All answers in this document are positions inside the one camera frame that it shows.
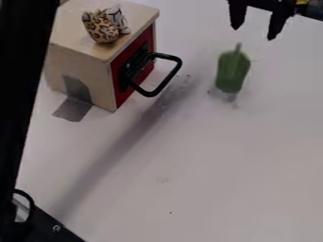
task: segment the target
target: red panel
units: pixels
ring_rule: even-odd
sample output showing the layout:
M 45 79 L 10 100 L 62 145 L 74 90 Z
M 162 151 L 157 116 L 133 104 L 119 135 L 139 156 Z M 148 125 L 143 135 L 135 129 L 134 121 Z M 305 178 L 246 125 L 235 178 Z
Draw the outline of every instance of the red panel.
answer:
M 140 35 L 127 49 L 124 50 L 114 61 L 111 63 L 112 78 L 114 93 L 116 99 L 117 108 L 119 108 L 127 98 L 133 93 L 132 88 L 128 88 L 126 92 L 121 93 L 119 87 L 119 68 L 134 54 L 136 51 L 143 46 L 144 43 L 149 42 L 149 52 L 154 51 L 154 30 L 153 26 L 148 27 L 142 35 Z M 141 84 L 146 77 L 154 69 L 154 63 L 151 62 L 145 70 L 138 76 L 136 83 Z

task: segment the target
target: black frame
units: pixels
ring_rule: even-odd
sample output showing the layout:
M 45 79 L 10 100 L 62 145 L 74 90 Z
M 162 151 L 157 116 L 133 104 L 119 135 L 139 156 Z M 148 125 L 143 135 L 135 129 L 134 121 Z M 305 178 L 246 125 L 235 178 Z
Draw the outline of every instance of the black frame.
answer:
M 2 0 L 0 9 L 0 241 L 77 241 L 35 207 L 16 223 L 13 194 L 59 0 Z M 53 230 L 53 224 L 60 230 Z

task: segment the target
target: wooden cube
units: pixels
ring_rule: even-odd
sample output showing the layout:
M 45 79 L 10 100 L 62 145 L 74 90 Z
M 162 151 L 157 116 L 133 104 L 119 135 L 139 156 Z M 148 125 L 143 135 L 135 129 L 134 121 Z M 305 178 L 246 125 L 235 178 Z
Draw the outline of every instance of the wooden cube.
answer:
M 96 43 L 81 21 L 82 13 L 112 5 L 110 0 L 70 0 L 59 7 L 44 72 L 53 90 L 114 112 L 133 92 L 132 88 L 122 90 L 120 84 L 125 63 L 143 50 L 155 51 L 155 20 L 159 11 L 122 2 L 131 34 L 121 36 L 114 43 Z M 140 84 L 153 68 L 152 61 L 135 82 Z

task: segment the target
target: green object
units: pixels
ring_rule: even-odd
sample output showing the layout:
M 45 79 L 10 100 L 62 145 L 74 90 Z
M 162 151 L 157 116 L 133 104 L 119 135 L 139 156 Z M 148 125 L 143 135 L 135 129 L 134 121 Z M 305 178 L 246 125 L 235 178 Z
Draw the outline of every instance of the green object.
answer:
M 241 52 L 241 44 L 238 43 L 234 51 L 220 56 L 215 86 L 225 93 L 239 93 L 250 65 L 250 60 Z

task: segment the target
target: gray tape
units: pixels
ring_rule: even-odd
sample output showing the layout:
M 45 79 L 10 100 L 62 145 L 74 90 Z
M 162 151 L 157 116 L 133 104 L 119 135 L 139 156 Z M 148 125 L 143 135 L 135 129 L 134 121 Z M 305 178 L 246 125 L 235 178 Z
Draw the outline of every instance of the gray tape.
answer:
M 63 77 L 68 97 L 53 112 L 53 116 L 71 122 L 79 122 L 91 109 L 93 102 L 89 88 L 79 79 Z

